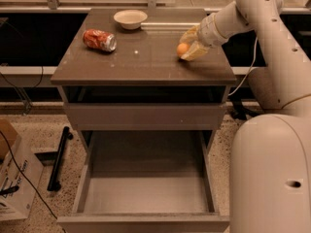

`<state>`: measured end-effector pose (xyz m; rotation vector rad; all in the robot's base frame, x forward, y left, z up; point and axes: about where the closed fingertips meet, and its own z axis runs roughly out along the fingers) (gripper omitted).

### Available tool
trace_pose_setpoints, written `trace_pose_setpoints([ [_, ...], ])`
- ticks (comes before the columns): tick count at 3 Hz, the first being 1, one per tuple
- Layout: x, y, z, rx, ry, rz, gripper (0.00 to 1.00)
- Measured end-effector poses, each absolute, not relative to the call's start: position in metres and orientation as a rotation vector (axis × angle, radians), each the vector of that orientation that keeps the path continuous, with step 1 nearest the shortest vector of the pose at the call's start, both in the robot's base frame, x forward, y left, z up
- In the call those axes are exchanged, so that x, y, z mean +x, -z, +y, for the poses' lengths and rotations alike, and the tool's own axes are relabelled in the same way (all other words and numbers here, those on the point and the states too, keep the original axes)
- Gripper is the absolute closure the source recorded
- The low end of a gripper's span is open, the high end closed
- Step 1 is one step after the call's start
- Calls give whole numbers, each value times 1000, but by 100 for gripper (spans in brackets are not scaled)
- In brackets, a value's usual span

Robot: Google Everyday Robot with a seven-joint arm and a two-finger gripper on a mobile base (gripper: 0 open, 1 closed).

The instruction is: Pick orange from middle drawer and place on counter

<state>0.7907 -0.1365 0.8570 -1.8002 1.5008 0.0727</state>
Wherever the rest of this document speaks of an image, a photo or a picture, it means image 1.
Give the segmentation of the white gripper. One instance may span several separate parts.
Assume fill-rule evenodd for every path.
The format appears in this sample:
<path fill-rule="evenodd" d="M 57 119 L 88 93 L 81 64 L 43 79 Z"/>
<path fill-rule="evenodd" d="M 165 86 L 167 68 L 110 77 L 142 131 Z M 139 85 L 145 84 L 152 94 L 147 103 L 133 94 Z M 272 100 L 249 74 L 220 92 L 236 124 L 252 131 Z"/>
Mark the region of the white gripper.
<path fill-rule="evenodd" d="M 205 55 L 209 48 L 221 46 L 227 41 L 228 38 L 218 30 L 216 14 L 212 13 L 201 20 L 199 25 L 191 27 L 182 35 L 180 42 L 190 45 L 190 48 L 180 58 L 186 61 L 195 60 Z"/>

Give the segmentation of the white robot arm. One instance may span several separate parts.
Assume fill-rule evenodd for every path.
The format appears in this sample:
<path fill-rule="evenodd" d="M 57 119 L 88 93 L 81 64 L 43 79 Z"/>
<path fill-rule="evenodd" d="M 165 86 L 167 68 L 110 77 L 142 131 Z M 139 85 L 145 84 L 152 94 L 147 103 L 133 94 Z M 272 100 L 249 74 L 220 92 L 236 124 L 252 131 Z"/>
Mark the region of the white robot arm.
<path fill-rule="evenodd" d="M 191 61 L 255 31 L 279 107 L 236 132 L 230 233 L 311 233 L 311 60 L 280 18 L 282 0 L 234 0 L 181 38 Z"/>

